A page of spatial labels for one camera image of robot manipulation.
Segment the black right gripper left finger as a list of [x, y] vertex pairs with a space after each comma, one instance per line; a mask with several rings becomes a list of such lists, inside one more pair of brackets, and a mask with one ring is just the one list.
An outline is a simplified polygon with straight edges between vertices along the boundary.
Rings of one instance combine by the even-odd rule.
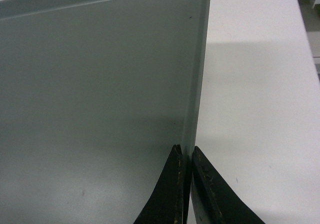
[[184, 211], [184, 157], [173, 145], [154, 190], [135, 224], [181, 224]]

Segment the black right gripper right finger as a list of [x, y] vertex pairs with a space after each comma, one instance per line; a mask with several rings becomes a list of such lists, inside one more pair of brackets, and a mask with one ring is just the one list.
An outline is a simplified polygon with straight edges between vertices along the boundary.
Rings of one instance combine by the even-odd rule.
[[201, 149], [192, 155], [191, 199], [197, 224], [263, 224], [232, 190]]

